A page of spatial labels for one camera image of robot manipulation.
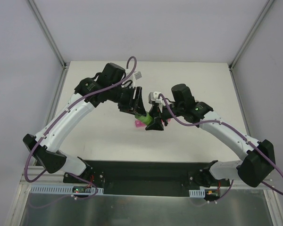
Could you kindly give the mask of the green pill bottle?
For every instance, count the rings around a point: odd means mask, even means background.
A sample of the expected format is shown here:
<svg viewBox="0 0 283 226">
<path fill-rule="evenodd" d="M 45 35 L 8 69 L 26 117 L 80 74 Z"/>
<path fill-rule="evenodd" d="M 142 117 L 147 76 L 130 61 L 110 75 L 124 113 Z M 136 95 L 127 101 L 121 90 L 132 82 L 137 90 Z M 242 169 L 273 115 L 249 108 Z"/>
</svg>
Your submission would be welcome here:
<svg viewBox="0 0 283 226">
<path fill-rule="evenodd" d="M 154 119 L 150 116 L 149 113 L 146 113 L 146 116 L 147 116 L 146 120 L 141 121 L 141 122 L 142 122 L 143 124 L 145 124 L 146 126 L 148 126 L 148 125 L 150 125 L 150 124 L 153 123 Z"/>
</svg>

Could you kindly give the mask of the pink weekly pill organizer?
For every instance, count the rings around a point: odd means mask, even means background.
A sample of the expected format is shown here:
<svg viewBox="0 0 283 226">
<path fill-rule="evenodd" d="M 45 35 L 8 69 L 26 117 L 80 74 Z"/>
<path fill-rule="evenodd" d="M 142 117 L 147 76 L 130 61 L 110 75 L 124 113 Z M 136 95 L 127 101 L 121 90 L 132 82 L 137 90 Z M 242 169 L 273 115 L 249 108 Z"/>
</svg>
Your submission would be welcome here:
<svg viewBox="0 0 283 226">
<path fill-rule="evenodd" d="M 136 126 L 137 128 L 139 128 L 139 127 L 146 127 L 146 125 L 143 124 L 142 122 L 140 122 L 139 120 L 135 120 L 135 126 Z"/>
</svg>

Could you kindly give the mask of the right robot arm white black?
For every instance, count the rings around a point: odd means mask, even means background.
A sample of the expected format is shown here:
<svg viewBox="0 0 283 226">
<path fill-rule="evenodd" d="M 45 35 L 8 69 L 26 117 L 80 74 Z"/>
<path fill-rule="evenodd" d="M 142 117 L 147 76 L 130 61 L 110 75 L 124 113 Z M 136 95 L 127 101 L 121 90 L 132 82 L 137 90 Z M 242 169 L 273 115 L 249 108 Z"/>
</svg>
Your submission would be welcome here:
<svg viewBox="0 0 283 226">
<path fill-rule="evenodd" d="M 182 116 L 184 126 L 194 126 L 210 133 L 229 147 L 238 157 L 237 161 L 212 161 L 195 176 L 195 181 L 204 187 L 215 185 L 221 179 L 241 179 L 250 187 L 257 187 L 272 172 L 275 165 L 273 144 L 239 132 L 224 121 L 212 107 L 194 99 L 189 87 L 177 84 L 171 88 L 174 101 L 165 103 L 160 92 L 149 93 L 152 105 L 149 115 L 152 122 L 147 130 L 163 130 L 168 119 Z"/>
</svg>

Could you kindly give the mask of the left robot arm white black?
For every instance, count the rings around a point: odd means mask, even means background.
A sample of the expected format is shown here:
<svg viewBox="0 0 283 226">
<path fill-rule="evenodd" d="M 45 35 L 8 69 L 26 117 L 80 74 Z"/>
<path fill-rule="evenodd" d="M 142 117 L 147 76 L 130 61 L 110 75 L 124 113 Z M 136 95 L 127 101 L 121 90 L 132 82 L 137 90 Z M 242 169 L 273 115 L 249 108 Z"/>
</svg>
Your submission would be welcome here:
<svg viewBox="0 0 283 226">
<path fill-rule="evenodd" d="M 133 81 L 124 81 L 132 75 L 133 72 L 126 73 L 124 68 L 107 63 L 102 72 L 80 81 L 67 104 L 44 129 L 36 135 L 24 136 L 23 143 L 48 173 L 59 170 L 71 173 L 79 183 L 90 179 L 87 163 L 62 152 L 60 146 L 79 121 L 99 104 L 111 101 L 121 112 L 146 116 L 142 88 L 135 87 Z"/>
</svg>

